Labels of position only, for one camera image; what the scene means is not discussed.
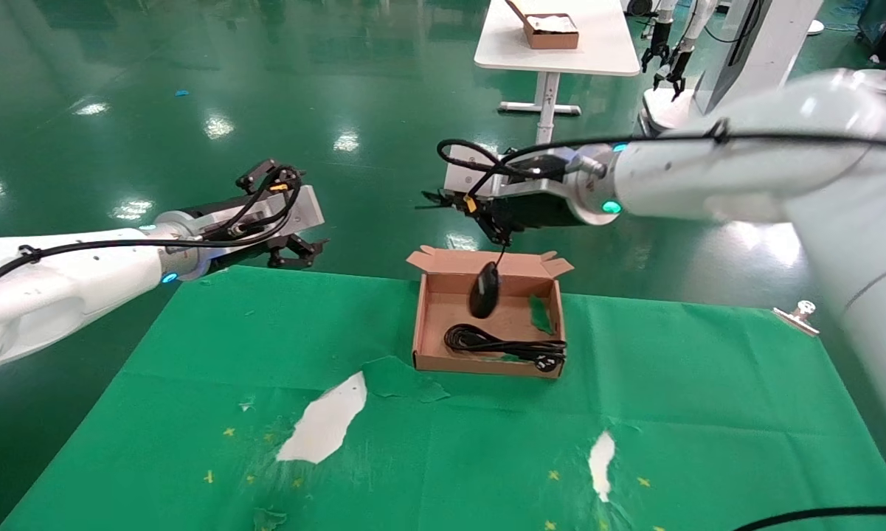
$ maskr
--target green cloth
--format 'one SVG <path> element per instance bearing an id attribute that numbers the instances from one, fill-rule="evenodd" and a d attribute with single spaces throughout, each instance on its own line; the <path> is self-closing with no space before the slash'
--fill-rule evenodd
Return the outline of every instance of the green cloth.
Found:
<path id="1" fill-rule="evenodd" d="M 886 504 L 825 350 L 767 310 L 565 295 L 560 380 L 426 373 L 451 396 L 421 401 L 435 387 L 381 361 L 409 363 L 416 283 L 210 279 L 180 288 L 4 530 L 731 531 Z M 409 386 L 370 394 L 320 464 L 275 461 L 308 403 L 362 366 L 396 374 L 378 390 Z M 586 463 L 604 430 L 608 504 Z M 853 528 L 886 518 L 786 531 Z"/>

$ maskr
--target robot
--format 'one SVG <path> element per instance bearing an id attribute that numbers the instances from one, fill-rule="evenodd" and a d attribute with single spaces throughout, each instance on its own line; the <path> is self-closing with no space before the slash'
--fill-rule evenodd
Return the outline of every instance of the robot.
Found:
<path id="1" fill-rule="evenodd" d="M 656 138 L 609 140 L 483 153 L 490 164 L 469 142 L 442 142 L 446 183 L 425 195 L 475 219 L 500 246 L 540 226 L 606 225 L 621 210 L 791 222 L 886 404 L 884 95 L 849 71 L 821 73 Z M 453 145 L 449 155 L 445 145 Z"/>
<path id="2" fill-rule="evenodd" d="M 807 28 L 821 0 L 735 0 L 724 17 L 719 36 L 706 26 L 717 0 L 695 0 L 689 21 L 674 48 L 669 48 L 676 0 L 662 0 L 652 19 L 652 37 L 641 57 L 643 72 L 653 74 L 652 87 L 643 93 L 639 125 L 646 135 L 681 128 L 725 102 L 779 88 L 786 81 L 803 48 Z M 708 51 L 696 54 L 707 66 L 698 81 L 688 83 L 686 67 L 705 31 L 716 40 Z"/>
<path id="3" fill-rule="evenodd" d="M 295 232 L 325 222 L 303 172 L 268 160 L 239 198 L 163 212 L 138 229 L 0 238 L 0 365 L 37 352 L 162 283 L 192 281 L 269 253 L 307 268 L 325 241 Z M 281 255 L 283 249 L 296 256 Z"/>

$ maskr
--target white table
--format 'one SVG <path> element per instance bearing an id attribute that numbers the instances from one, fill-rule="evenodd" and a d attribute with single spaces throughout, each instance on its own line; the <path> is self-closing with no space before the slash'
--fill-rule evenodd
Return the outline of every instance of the white table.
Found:
<path id="1" fill-rule="evenodd" d="M 554 113 L 581 113 L 577 105 L 556 105 L 561 74 L 636 75 L 639 60 L 619 0 L 528 0 L 527 9 L 567 13 L 581 37 L 576 50 L 533 50 L 527 45 L 521 21 L 505 0 L 492 0 L 485 15 L 476 64 L 498 70 L 538 73 L 533 103 L 503 101 L 503 111 L 540 112 L 538 144 L 550 142 Z"/>

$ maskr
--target open cardboard box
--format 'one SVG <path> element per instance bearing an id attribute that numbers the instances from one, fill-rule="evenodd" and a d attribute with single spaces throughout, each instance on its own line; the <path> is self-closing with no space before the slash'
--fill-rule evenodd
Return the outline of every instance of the open cardboard box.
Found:
<path id="1" fill-rule="evenodd" d="M 531 48 L 534 48 L 536 50 L 574 50 L 575 48 L 577 48 L 577 43 L 578 40 L 580 40 L 581 34 L 577 31 L 577 26 L 574 24 L 574 19 L 572 19 L 567 13 L 525 13 L 524 10 L 521 9 L 520 6 L 518 6 L 516 0 L 505 1 L 508 3 L 508 6 L 511 7 L 511 10 L 514 11 L 514 14 L 517 14 L 518 18 L 521 19 L 521 24 L 524 24 L 527 45 Z M 574 31 L 566 33 L 541 31 L 540 29 L 536 29 L 534 26 L 531 26 L 531 21 L 528 20 L 529 17 L 567 18 L 567 20 L 570 21 L 570 26 L 574 27 Z"/>
<path id="2" fill-rule="evenodd" d="M 502 353 L 463 353 L 450 350 L 443 336 L 453 325 L 467 323 L 508 341 L 566 340 L 561 289 L 557 276 L 574 269 L 554 251 L 537 254 L 505 253 L 499 263 L 499 305 L 487 319 L 469 313 L 469 291 L 486 263 L 499 259 L 499 253 L 452 251 L 421 246 L 407 262 L 423 269 L 420 296 L 413 333 L 413 366 L 419 370 L 447 370 L 479 374 L 508 374 L 557 378 L 564 364 L 541 372 L 533 363 L 503 360 Z M 546 300 L 552 335 L 531 324 L 531 295 Z"/>

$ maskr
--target table leg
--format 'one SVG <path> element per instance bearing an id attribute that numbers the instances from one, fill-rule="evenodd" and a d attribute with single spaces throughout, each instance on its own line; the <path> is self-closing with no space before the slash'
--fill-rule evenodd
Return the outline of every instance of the table leg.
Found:
<path id="1" fill-rule="evenodd" d="M 541 112 L 541 101 L 544 99 L 544 81 L 547 79 L 547 72 L 538 72 L 538 82 L 534 87 L 534 103 L 517 103 L 514 101 L 503 101 L 499 105 L 500 111 L 512 112 Z M 578 105 L 554 105 L 555 114 L 573 114 L 574 117 L 581 115 L 581 108 Z"/>
<path id="2" fill-rule="evenodd" d="M 548 72 L 544 75 L 544 93 L 541 95 L 541 118 L 538 120 L 538 136 L 536 144 L 547 144 L 551 141 L 551 132 L 554 131 L 554 102 L 558 96 L 558 84 L 561 75 L 557 72 Z"/>

